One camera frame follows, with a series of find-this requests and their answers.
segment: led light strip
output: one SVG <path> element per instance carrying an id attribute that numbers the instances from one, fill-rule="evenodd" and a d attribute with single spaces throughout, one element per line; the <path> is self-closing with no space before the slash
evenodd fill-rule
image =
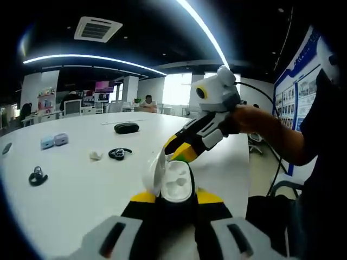
<path id="1" fill-rule="evenodd" d="M 165 73 L 162 73 L 160 71 L 157 71 L 155 69 L 151 69 L 139 64 L 135 64 L 132 62 L 128 62 L 128 61 L 122 61 L 122 60 L 117 60 L 115 58 L 107 58 L 107 57 L 100 57 L 100 56 L 94 56 L 94 55 L 84 55 L 84 54 L 56 54 L 56 55 L 47 55 L 47 56 L 42 56 L 42 57 L 38 57 L 38 58 L 32 58 L 31 60 L 27 60 L 27 61 L 23 61 L 24 64 L 30 63 L 30 62 L 34 62 L 34 61 L 40 61 L 40 60 L 45 60 L 45 59 L 51 59 L 51 58 L 62 58 L 62 57 L 77 57 L 77 58 L 92 58 L 92 59 L 99 59 L 99 60 L 106 60 L 106 61 L 114 61 L 114 62 L 120 62 L 120 63 L 124 63 L 124 64 L 128 64 L 128 65 L 132 65 L 135 67 L 139 67 L 142 69 L 147 69 L 150 70 L 152 72 L 155 73 L 159 73 L 161 75 L 166 76 Z"/>
<path id="2" fill-rule="evenodd" d="M 218 52 L 219 56 L 221 57 L 224 65 L 230 69 L 229 64 L 227 62 L 227 59 L 225 58 L 221 47 L 219 47 L 215 37 L 212 35 L 211 31 L 208 29 L 204 21 L 200 18 L 200 16 L 197 14 L 197 12 L 191 7 L 186 0 L 177 0 L 177 2 L 194 18 L 194 20 L 198 23 L 198 25 L 201 27 L 201 29 L 205 32 L 208 39 L 210 39 L 211 43 L 215 47 L 216 51 Z"/>

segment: open earbud case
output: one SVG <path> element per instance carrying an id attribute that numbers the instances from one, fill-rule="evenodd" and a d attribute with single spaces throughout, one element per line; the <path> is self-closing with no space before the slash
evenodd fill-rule
<path id="1" fill-rule="evenodd" d="M 184 203 L 196 193 L 194 176 L 183 161 L 165 160 L 164 149 L 151 163 L 150 169 L 143 175 L 143 183 L 148 192 L 170 203 Z"/>

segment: floor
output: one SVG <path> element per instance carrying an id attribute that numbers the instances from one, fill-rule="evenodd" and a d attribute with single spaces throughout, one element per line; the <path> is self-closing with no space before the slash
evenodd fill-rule
<path id="1" fill-rule="evenodd" d="M 267 145 L 261 146 L 262 154 L 254 151 L 250 154 L 250 190 L 249 196 L 266 196 L 278 167 L 278 161 Z M 295 199 L 292 189 L 279 188 L 276 195 L 283 194 Z"/>

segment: shelf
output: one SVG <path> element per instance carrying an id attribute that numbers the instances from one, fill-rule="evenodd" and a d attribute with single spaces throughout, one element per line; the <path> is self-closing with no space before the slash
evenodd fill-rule
<path id="1" fill-rule="evenodd" d="M 53 107 L 42 107 L 41 109 L 39 109 L 39 111 L 40 111 L 40 110 L 51 109 L 51 108 L 53 108 Z"/>
<path id="2" fill-rule="evenodd" d="M 40 98 L 45 98 L 46 96 L 54 96 L 55 94 L 46 94 L 46 95 L 42 95 L 42 96 L 38 96 L 37 98 L 40 99 Z"/>

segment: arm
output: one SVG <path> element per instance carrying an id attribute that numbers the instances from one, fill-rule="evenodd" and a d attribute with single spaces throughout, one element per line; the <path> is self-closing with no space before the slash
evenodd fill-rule
<path id="1" fill-rule="evenodd" d="M 304 136 L 288 129 L 271 114 L 251 106 L 238 105 L 226 123 L 236 125 L 240 132 L 260 134 L 286 161 L 294 165 L 309 163 L 316 154 L 308 152 Z"/>

